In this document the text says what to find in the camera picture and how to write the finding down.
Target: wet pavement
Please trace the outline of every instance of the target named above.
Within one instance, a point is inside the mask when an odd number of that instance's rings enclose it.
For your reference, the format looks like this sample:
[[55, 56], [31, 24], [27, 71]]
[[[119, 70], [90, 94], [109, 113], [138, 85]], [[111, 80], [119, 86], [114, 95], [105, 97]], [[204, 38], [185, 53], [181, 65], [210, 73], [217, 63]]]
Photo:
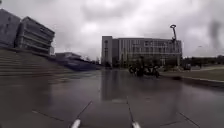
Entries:
[[2, 128], [223, 128], [224, 90], [126, 71], [0, 78]]

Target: staircase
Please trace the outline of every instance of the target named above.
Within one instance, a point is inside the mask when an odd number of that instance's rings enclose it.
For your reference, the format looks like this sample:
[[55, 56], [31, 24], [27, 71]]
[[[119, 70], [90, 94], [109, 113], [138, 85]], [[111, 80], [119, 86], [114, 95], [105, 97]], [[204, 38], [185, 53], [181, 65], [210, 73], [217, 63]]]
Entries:
[[69, 73], [73, 73], [73, 71], [46, 57], [0, 49], [0, 76], [41, 76]]

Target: building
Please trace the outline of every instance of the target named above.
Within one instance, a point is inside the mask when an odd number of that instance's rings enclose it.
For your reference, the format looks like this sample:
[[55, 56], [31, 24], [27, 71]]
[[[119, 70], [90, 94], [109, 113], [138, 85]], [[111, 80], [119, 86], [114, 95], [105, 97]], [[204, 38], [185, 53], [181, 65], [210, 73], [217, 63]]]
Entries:
[[56, 53], [56, 58], [60, 60], [81, 59], [81, 56], [72, 52]]
[[50, 54], [54, 35], [52, 30], [26, 17], [20, 23], [16, 46], [24, 50]]
[[180, 40], [156, 38], [113, 38], [102, 37], [102, 64], [117, 65], [136, 61], [140, 57], [145, 60], [176, 59], [177, 63], [182, 58], [182, 44]]
[[13, 48], [20, 18], [0, 9], [0, 19], [0, 46]]

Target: overcast sky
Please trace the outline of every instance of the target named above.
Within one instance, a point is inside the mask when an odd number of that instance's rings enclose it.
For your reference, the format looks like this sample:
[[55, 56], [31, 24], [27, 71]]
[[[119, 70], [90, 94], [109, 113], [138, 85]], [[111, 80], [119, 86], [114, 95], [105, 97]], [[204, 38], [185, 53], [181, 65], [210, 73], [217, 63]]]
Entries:
[[95, 59], [103, 35], [171, 39], [169, 26], [176, 24], [185, 57], [224, 54], [223, 0], [2, 1], [2, 8], [53, 29], [56, 52]]

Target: curb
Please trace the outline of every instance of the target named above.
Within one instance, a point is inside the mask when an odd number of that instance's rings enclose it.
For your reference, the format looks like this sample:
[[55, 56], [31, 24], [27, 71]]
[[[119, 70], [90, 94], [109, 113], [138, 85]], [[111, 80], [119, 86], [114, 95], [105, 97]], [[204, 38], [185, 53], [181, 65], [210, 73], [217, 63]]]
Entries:
[[190, 84], [200, 84], [200, 85], [206, 85], [206, 86], [212, 86], [212, 87], [224, 87], [224, 81], [218, 81], [218, 80], [208, 80], [208, 79], [196, 79], [192, 77], [183, 77], [183, 76], [162, 76], [163, 78], [169, 78], [172, 80], [179, 80], [183, 81], [185, 83]]

